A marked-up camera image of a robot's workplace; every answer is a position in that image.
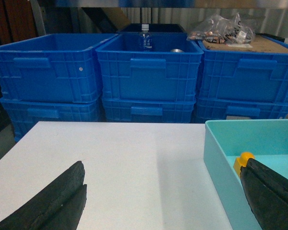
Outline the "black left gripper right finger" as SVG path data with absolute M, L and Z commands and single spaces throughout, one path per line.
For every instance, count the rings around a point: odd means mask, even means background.
M 288 179 L 255 159 L 241 167 L 247 202 L 263 230 L 288 230 Z

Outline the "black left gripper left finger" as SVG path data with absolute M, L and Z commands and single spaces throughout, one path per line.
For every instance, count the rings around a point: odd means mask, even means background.
M 87 201 L 85 169 L 75 162 L 28 202 L 0 221 L 0 230 L 75 230 Z

